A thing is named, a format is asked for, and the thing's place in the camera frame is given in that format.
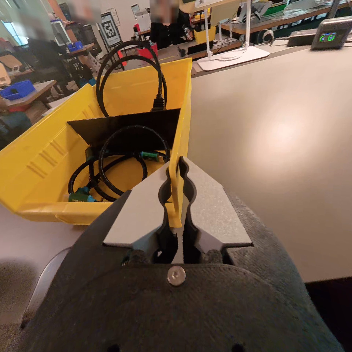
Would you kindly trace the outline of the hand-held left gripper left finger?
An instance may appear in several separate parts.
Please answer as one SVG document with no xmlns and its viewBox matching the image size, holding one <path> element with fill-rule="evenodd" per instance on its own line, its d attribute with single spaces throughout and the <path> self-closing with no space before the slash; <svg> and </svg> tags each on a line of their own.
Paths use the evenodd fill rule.
<svg viewBox="0 0 352 352">
<path fill-rule="evenodd" d="M 166 250 L 172 242 L 165 206 L 170 197 L 166 162 L 131 190 L 103 244 L 132 250 Z"/>
</svg>

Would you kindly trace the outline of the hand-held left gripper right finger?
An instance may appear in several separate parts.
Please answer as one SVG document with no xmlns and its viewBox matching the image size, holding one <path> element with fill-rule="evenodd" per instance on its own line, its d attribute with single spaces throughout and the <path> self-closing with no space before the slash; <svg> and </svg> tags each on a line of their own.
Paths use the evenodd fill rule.
<svg viewBox="0 0 352 352">
<path fill-rule="evenodd" d="M 224 250 L 252 245 L 223 186 L 186 157 L 179 159 L 183 194 L 188 200 L 184 249 Z"/>
</svg>

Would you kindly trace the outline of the black bin divider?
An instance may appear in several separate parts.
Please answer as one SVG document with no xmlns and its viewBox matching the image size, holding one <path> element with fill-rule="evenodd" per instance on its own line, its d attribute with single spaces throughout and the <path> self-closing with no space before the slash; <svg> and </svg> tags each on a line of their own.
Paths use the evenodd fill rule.
<svg viewBox="0 0 352 352">
<path fill-rule="evenodd" d="M 181 109 L 143 112 L 113 117 L 68 121 L 67 124 L 88 144 L 93 154 L 98 155 L 106 141 L 107 151 L 152 152 L 164 151 L 164 143 L 171 150 Z"/>
</svg>

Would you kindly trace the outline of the white base lamp stand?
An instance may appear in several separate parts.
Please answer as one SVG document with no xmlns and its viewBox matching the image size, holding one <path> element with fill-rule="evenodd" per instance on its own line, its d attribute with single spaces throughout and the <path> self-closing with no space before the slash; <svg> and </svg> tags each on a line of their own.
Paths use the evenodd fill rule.
<svg viewBox="0 0 352 352">
<path fill-rule="evenodd" d="M 250 21 L 251 21 L 252 1 L 247 1 L 246 6 L 246 32 L 245 45 L 242 48 L 213 54 L 209 44 L 209 29 L 207 15 L 205 14 L 205 31 L 206 31 L 206 52 L 207 56 L 198 60 L 198 65 L 203 71 L 210 72 L 220 68 L 226 68 L 242 63 L 267 58 L 269 52 L 259 49 L 256 46 L 250 46 Z"/>
</svg>

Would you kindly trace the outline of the red plastic bin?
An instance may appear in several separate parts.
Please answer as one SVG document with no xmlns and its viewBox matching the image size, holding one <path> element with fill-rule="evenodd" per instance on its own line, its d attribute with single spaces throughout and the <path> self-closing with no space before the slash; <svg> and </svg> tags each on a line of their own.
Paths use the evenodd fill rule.
<svg viewBox="0 0 352 352">
<path fill-rule="evenodd" d="M 151 50 L 155 53 L 155 56 L 158 58 L 158 46 L 155 42 L 148 42 L 148 45 L 151 47 Z M 143 46 L 137 47 L 137 52 L 139 56 L 145 57 L 147 59 L 154 59 L 154 56 L 149 49 Z"/>
</svg>

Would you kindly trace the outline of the small yellow bin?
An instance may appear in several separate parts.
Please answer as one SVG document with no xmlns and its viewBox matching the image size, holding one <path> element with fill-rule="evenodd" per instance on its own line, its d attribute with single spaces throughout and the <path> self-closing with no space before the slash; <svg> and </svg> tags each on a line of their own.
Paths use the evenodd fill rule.
<svg viewBox="0 0 352 352">
<path fill-rule="evenodd" d="M 215 34 L 216 34 L 216 26 L 211 26 L 208 29 L 209 42 L 214 41 Z M 203 31 L 200 31 L 200 32 L 194 30 L 194 37 L 195 37 L 195 41 L 196 41 L 197 44 L 206 43 L 206 41 L 207 41 L 207 39 L 206 39 L 207 38 L 206 37 L 206 30 L 203 30 Z"/>
</svg>

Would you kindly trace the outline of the framed fiducial marker sign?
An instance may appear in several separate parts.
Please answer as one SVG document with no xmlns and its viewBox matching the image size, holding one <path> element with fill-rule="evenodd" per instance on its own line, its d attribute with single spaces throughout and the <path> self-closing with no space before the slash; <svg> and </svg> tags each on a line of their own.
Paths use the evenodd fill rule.
<svg viewBox="0 0 352 352">
<path fill-rule="evenodd" d="M 100 23 L 97 23 L 97 26 L 103 42 L 108 49 L 116 47 L 122 43 L 119 30 L 117 29 L 111 12 L 101 14 L 101 21 Z"/>
</svg>

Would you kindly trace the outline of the black power adapter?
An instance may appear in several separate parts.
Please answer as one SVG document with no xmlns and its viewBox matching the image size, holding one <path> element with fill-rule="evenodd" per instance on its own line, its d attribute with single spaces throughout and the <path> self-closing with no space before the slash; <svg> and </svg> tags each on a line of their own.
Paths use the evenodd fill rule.
<svg viewBox="0 0 352 352">
<path fill-rule="evenodd" d="M 299 30 L 290 34 L 287 47 L 311 46 L 317 29 Z"/>
</svg>

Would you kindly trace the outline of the wooden work table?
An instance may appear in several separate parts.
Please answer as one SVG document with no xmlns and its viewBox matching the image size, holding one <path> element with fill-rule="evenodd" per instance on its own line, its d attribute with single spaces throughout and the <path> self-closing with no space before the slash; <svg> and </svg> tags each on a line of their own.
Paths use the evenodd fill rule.
<svg viewBox="0 0 352 352">
<path fill-rule="evenodd" d="M 349 7 L 351 5 L 351 1 L 346 3 L 345 1 L 340 1 L 337 9 L 340 10 L 345 7 Z M 286 16 L 283 14 L 283 11 L 277 12 L 273 16 L 269 16 L 266 19 L 251 20 L 250 24 L 250 33 L 260 32 L 264 29 L 277 28 L 280 26 L 288 25 L 291 23 L 296 23 L 300 20 L 305 20 L 311 17 L 317 17 L 322 14 L 329 13 L 331 9 L 332 3 L 328 3 L 326 6 L 320 6 L 319 8 L 311 8 L 307 11 L 303 11 L 304 13 L 294 14 Z M 223 31 L 230 31 L 230 23 L 224 23 L 221 25 Z M 235 34 L 243 35 L 246 33 L 246 25 L 241 24 L 232 24 L 232 32 Z"/>
</svg>

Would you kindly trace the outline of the beige folding panel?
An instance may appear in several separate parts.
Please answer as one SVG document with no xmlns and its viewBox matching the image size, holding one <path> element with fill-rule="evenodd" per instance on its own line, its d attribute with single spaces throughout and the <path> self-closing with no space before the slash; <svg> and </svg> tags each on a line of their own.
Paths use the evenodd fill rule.
<svg viewBox="0 0 352 352">
<path fill-rule="evenodd" d="M 232 19 L 240 6 L 241 0 L 217 2 L 212 6 L 210 25 L 217 26 L 220 21 Z"/>
</svg>

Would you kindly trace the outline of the black power bank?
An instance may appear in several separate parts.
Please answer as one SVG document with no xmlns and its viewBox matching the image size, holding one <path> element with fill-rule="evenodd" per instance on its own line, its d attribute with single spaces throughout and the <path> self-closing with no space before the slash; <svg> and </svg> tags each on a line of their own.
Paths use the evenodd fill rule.
<svg viewBox="0 0 352 352">
<path fill-rule="evenodd" d="M 351 29 L 351 16 L 325 19 L 319 24 L 310 49 L 341 49 L 349 38 Z"/>
</svg>

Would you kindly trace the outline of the beige framed black panel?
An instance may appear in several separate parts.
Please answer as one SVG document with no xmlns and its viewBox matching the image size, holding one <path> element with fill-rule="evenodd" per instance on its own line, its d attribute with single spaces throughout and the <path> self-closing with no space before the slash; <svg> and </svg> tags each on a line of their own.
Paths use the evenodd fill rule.
<svg viewBox="0 0 352 352">
<path fill-rule="evenodd" d="M 227 4 L 236 4 L 237 6 L 243 1 L 241 0 L 180 0 L 179 9 L 187 14 L 194 14 L 207 10 L 208 8 L 218 7 Z"/>
</svg>

